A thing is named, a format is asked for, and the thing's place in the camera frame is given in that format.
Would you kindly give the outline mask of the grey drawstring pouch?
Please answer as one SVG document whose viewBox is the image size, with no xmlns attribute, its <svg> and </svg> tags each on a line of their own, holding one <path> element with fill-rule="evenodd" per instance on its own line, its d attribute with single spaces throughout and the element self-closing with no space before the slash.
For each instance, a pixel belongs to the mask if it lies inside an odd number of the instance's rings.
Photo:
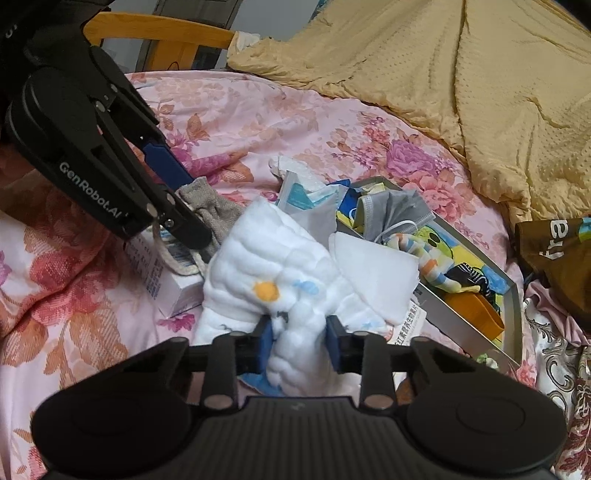
<svg viewBox="0 0 591 480">
<path fill-rule="evenodd" d="M 207 257 L 206 262 L 214 256 L 229 231 L 242 216 L 245 208 L 228 198 L 219 195 L 207 182 L 205 177 L 198 177 L 190 184 L 183 185 L 176 193 L 180 199 L 204 222 L 211 230 L 211 241 L 201 250 Z"/>
</svg>

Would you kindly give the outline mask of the white quilted baby cloth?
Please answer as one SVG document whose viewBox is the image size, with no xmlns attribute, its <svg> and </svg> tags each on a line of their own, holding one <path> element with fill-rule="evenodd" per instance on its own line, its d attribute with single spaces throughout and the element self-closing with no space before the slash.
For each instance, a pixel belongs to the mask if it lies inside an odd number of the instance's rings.
<svg viewBox="0 0 591 480">
<path fill-rule="evenodd" d="M 266 366 L 287 396 L 356 395 L 359 375 L 332 370 L 325 347 L 331 315 L 349 332 L 385 334 L 387 322 L 353 289 L 329 250 L 266 199 L 243 211 L 207 266 L 197 345 L 250 333 L 263 316 L 273 327 Z"/>
</svg>

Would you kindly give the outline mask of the striped pastel sock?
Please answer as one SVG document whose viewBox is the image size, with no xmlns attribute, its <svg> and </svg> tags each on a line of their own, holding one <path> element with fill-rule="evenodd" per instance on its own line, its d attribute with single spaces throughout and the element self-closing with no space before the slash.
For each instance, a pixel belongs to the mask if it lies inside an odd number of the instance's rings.
<svg viewBox="0 0 591 480">
<path fill-rule="evenodd" d="M 394 233 L 385 245 L 417 257 L 421 277 L 432 287 L 451 294 L 480 292 L 477 285 L 463 286 L 459 281 L 449 278 L 446 273 L 454 265 L 452 258 L 415 235 Z"/>
</svg>

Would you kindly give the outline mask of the white medicine box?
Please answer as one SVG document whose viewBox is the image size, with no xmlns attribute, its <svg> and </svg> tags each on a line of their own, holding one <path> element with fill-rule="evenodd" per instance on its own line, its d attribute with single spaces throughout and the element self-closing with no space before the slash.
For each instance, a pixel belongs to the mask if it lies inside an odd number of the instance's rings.
<svg viewBox="0 0 591 480">
<path fill-rule="evenodd" d="M 204 299 L 204 277 L 200 273 L 181 276 L 158 256 L 150 228 L 124 244 L 124 252 L 160 313 L 171 318 L 195 308 Z"/>
</svg>

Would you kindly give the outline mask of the wooden chair back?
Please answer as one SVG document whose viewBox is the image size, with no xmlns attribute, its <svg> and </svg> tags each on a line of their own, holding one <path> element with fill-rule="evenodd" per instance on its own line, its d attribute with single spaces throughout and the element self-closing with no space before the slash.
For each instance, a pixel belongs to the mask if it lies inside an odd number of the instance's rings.
<svg viewBox="0 0 591 480">
<path fill-rule="evenodd" d="M 235 33 L 219 27 L 156 15 L 101 12 L 83 28 L 93 44 L 104 39 L 155 41 L 145 71 L 190 70 L 199 47 L 226 50 Z"/>
</svg>

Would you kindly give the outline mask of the grey face mask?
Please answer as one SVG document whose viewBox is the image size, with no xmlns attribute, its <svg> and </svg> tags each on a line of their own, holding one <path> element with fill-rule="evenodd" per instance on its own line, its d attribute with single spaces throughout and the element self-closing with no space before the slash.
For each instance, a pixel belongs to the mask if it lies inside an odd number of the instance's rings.
<svg viewBox="0 0 591 480">
<path fill-rule="evenodd" d="M 386 189 L 359 198 L 353 230 L 363 239 L 381 243 L 394 233 L 416 233 L 434 219 L 434 212 L 416 190 Z"/>
</svg>

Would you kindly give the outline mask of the blue white mask packet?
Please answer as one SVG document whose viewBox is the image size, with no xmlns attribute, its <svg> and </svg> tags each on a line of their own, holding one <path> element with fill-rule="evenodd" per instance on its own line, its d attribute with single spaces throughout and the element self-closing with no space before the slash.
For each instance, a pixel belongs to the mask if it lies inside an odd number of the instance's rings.
<svg viewBox="0 0 591 480">
<path fill-rule="evenodd" d="M 310 233 L 325 247 L 337 231 L 337 211 L 348 187 L 341 184 L 324 185 L 318 191 L 308 193 L 294 172 L 287 172 L 280 188 L 276 205 Z"/>
</svg>

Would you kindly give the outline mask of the pink floral bedsheet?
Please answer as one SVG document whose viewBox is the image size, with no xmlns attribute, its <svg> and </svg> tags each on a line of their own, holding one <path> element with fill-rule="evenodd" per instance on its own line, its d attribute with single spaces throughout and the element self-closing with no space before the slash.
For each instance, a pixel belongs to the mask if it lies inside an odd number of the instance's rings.
<svg viewBox="0 0 591 480">
<path fill-rule="evenodd" d="M 445 147 L 384 110 L 235 73 L 136 73 L 130 80 L 174 155 L 229 200 L 276 200 L 280 180 L 269 166 L 276 155 L 307 164 L 325 181 L 383 176 L 418 190 L 522 283 L 500 208 L 474 191 Z M 42 476 L 29 424 L 45 398 L 163 340 L 192 338 L 199 316 L 162 315 L 121 241 L 2 147 L 3 478 Z"/>
</svg>

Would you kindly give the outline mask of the green white knitted item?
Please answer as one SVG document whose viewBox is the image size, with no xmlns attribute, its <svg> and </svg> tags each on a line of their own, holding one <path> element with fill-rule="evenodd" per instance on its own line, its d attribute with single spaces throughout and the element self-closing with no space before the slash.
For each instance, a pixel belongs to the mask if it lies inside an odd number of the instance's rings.
<svg viewBox="0 0 591 480">
<path fill-rule="evenodd" d="M 476 362 L 481 365 L 485 365 L 495 371 L 499 370 L 499 364 L 498 364 L 497 360 L 487 353 L 483 353 L 483 354 L 479 355 L 476 358 Z"/>
</svg>

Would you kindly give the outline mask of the pink cloth pile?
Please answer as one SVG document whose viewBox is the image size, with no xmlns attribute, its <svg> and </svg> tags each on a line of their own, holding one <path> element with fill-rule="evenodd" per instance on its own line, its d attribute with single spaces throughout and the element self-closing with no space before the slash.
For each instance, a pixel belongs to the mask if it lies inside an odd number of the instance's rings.
<svg viewBox="0 0 591 480">
<path fill-rule="evenodd" d="M 528 284 L 525 295 L 533 301 L 536 309 L 546 315 L 557 328 L 561 337 L 576 347 L 589 346 L 590 335 L 585 333 L 574 317 L 558 302 L 549 288 L 539 280 Z"/>
</svg>

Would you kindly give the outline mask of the ornate patterned cloth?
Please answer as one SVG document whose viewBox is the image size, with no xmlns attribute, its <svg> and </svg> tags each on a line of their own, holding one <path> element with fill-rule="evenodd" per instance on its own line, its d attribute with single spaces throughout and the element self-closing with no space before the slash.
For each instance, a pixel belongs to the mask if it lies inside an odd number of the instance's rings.
<svg viewBox="0 0 591 480">
<path fill-rule="evenodd" d="M 567 440 L 554 473 L 560 479 L 590 477 L 590 348 L 574 346 L 559 333 L 550 315 L 526 302 L 537 368 L 536 388 L 563 412 Z"/>
</svg>

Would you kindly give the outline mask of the brown colourful jersey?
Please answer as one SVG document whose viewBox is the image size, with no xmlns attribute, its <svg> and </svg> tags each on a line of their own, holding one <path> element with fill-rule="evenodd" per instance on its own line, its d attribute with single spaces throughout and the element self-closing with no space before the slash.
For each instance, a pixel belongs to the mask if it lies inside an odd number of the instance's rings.
<svg viewBox="0 0 591 480">
<path fill-rule="evenodd" d="M 543 279 L 578 321 L 590 322 L 590 218 L 518 223 L 520 266 Z"/>
</svg>

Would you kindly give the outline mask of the yellow quilted blanket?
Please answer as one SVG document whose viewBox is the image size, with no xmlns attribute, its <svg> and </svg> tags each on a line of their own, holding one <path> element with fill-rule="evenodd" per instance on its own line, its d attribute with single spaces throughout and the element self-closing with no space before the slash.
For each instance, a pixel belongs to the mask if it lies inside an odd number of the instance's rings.
<svg viewBox="0 0 591 480">
<path fill-rule="evenodd" d="M 555 1 L 332 1 L 228 65 L 390 110 L 513 223 L 590 211 L 590 30 Z"/>
</svg>

